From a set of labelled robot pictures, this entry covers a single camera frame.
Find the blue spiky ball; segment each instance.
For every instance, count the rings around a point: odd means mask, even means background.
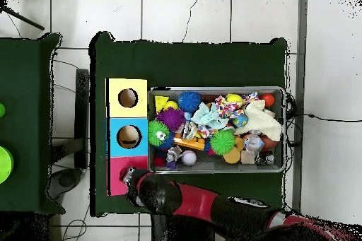
[[[157,146],[160,150],[168,150],[173,146],[173,139],[175,138],[175,133],[170,131],[168,138],[166,138],[160,146]]]
[[[178,96],[178,107],[184,112],[195,112],[199,108],[200,102],[201,95],[194,91],[187,91]]]

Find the green table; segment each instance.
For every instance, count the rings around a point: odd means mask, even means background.
[[[0,39],[0,146],[14,158],[14,169],[0,184],[0,211],[63,213],[45,194],[51,169],[49,138],[50,59],[59,35],[39,40]]]
[[[286,41],[270,44],[164,44],[115,42],[98,33],[90,43],[90,214],[142,212],[124,196],[106,192],[105,79],[146,79],[154,86],[281,86],[284,87]],[[283,173],[172,175],[170,179],[212,189],[228,196],[261,199],[282,206]]]

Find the circular hole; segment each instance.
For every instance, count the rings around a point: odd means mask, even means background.
[[[118,102],[121,106],[132,108],[137,105],[139,97],[132,88],[124,89],[118,94]]]
[[[117,133],[117,142],[123,148],[136,148],[141,138],[141,131],[136,126],[124,126]]]

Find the green spiky ball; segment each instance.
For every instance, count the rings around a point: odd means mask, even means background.
[[[220,130],[212,136],[210,144],[217,155],[225,155],[233,149],[235,137],[231,131]]]
[[[166,139],[170,134],[170,130],[164,123],[157,120],[148,123],[148,142],[153,146],[160,146],[163,143],[163,141],[156,136],[158,131],[165,133]]]

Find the yellow box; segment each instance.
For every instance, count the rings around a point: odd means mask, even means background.
[[[109,78],[108,81],[110,117],[147,117],[147,80]],[[131,93],[136,100],[129,95],[125,99],[125,93]]]

